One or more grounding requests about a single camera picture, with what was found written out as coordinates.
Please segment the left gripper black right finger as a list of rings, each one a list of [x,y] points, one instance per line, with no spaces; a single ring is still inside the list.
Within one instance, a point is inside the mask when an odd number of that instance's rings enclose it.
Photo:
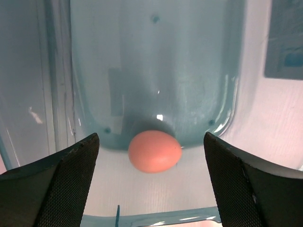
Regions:
[[[224,227],[301,227],[303,173],[207,132],[205,158]]]

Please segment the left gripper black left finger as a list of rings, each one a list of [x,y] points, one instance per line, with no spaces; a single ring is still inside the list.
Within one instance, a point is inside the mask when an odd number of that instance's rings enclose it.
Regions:
[[[99,137],[0,176],[2,227],[78,227],[99,152]]]

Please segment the pink toy food piece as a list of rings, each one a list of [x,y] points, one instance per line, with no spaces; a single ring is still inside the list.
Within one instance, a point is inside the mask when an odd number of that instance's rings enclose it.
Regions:
[[[164,172],[180,160],[182,148],[171,135],[149,130],[137,134],[128,147],[131,164],[144,173]]]

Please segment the teal plastic bin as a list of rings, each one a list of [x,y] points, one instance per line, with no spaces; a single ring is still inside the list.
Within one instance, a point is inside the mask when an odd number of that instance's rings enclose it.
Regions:
[[[83,227],[219,221],[203,137],[303,168],[303,80],[264,74],[272,0],[3,0],[0,169],[92,133]],[[131,140],[162,131],[182,156],[137,170]]]

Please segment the grey label sticker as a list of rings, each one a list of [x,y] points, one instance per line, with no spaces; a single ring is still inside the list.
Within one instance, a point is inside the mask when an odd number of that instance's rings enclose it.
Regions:
[[[265,77],[303,79],[303,2],[273,0]]]

